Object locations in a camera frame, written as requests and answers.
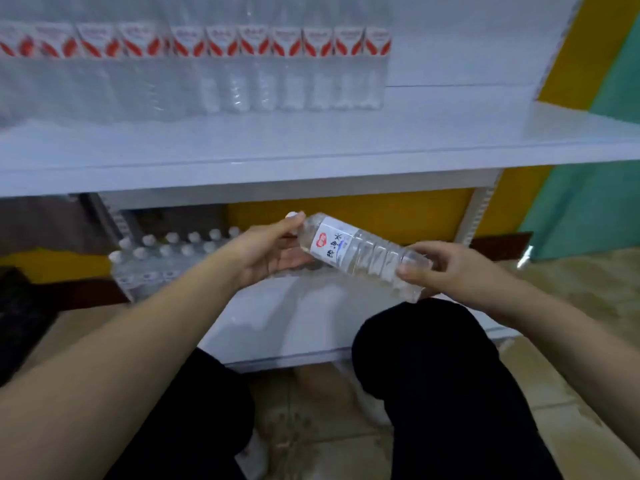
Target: tiled floor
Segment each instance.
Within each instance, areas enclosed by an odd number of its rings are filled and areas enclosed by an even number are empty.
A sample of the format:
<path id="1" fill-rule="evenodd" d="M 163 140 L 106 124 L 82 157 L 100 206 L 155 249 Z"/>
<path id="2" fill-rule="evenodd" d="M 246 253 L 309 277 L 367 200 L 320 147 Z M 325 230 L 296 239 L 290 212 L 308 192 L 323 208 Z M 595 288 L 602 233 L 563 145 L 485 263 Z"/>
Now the tiled floor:
<path id="1" fill-rule="evenodd" d="M 514 263 L 503 266 L 515 272 Z M 530 264 L 518 274 L 640 347 L 640 248 Z M 120 309 L 62 316 L 26 367 L 75 342 Z M 567 480 L 640 480 L 640 460 L 527 339 L 502 343 L 500 355 L 522 387 Z M 269 479 L 389 478 L 392 430 L 375 427 L 364 417 L 334 366 L 259 372 L 247 379 L 256 401 L 257 428 L 269 444 Z"/>

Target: white bottle cap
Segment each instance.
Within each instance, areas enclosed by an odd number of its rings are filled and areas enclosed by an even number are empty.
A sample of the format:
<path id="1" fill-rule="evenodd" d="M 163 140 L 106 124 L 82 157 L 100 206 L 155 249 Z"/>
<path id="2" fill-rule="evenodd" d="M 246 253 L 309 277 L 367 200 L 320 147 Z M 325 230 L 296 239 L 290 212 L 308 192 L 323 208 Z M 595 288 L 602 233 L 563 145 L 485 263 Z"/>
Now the white bottle cap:
<path id="1" fill-rule="evenodd" d="M 293 216 L 297 216 L 298 213 L 297 212 L 293 212 L 291 211 L 290 213 L 288 213 L 285 217 L 293 217 Z M 293 231 L 291 231 L 291 233 L 293 235 L 298 235 L 298 229 L 293 229 Z"/>
<path id="2" fill-rule="evenodd" d="M 109 254 L 109 261 L 114 264 L 122 264 L 124 259 L 122 257 L 122 251 L 114 251 Z"/>
<path id="3" fill-rule="evenodd" d="M 185 244 L 182 247 L 182 254 L 185 256 L 193 256 L 196 254 L 196 250 L 193 248 L 193 244 Z"/>
<path id="4" fill-rule="evenodd" d="M 147 247 L 155 246 L 156 242 L 157 242 L 156 236 L 153 234 L 147 234 L 142 238 L 142 244 L 144 244 Z"/>
<path id="5" fill-rule="evenodd" d="M 160 254 L 162 254 L 164 258 L 168 258 L 173 254 L 173 248 L 169 244 L 164 244 L 160 246 Z"/>
<path id="6" fill-rule="evenodd" d="M 220 232 L 220 229 L 211 229 L 209 231 L 209 237 L 212 241 L 219 241 L 222 239 L 222 233 Z"/>
<path id="7" fill-rule="evenodd" d="M 215 242 L 205 242 L 203 245 L 203 249 L 207 254 L 211 254 L 215 252 L 218 247 Z"/>
<path id="8" fill-rule="evenodd" d="M 133 256 L 138 259 L 147 259 L 149 257 L 149 252 L 144 248 L 136 248 L 133 250 Z"/>
<path id="9" fill-rule="evenodd" d="M 177 232 L 168 232 L 164 238 L 170 244 L 178 244 L 178 242 L 180 242 L 180 236 Z"/>
<path id="10" fill-rule="evenodd" d="M 120 249 L 130 250 L 133 247 L 133 242 L 130 237 L 124 237 L 118 241 L 118 245 L 120 246 Z"/>
<path id="11" fill-rule="evenodd" d="M 192 244 L 199 244 L 200 242 L 202 242 L 202 238 L 200 237 L 199 232 L 190 232 L 188 238 L 189 242 Z"/>

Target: forearm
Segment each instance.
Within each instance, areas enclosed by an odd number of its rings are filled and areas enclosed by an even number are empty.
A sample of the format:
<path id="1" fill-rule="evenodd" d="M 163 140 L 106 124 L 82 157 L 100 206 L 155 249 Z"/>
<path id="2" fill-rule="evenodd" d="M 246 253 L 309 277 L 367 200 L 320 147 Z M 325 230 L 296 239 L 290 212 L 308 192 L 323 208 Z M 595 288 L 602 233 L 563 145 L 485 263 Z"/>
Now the forearm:
<path id="1" fill-rule="evenodd" d="M 0 390 L 0 477 L 102 478 L 233 297 L 234 266 L 213 254 Z"/>
<path id="2" fill-rule="evenodd" d="M 640 353 L 559 299 L 526 303 L 519 329 L 640 456 Z"/>

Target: teal panel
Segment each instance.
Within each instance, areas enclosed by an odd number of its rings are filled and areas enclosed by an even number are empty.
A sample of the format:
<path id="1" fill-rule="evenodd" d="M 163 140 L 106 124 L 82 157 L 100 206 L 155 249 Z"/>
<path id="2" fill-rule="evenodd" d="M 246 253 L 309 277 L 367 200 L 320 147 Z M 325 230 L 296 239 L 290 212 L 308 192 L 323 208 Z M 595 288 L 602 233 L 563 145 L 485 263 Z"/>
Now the teal panel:
<path id="1" fill-rule="evenodd" d="M 589 112 L 640 123 L 640 18 L 607 72 Z"/>
<path id="2" fill-rule="evenodd" d="M 520 230 L 533 259 L 640 245 L 640 161 L 554 168 Z"/>

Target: person's right arm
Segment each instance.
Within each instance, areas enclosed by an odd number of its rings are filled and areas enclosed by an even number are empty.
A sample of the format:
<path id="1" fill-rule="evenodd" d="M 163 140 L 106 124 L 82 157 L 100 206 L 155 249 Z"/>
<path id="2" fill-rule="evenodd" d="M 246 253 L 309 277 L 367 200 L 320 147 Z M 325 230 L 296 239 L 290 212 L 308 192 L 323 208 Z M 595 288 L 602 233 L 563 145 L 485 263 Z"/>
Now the person's right arm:
<path id="1" fill-rule="evenodd" d="M 520 331 L 598 416 L 640 457 L 640 352 L 575 307 L 519 280 L 460 244 L 419 242 L 434 270 L 401 267 L 398 276 L 441 292 Z"/>

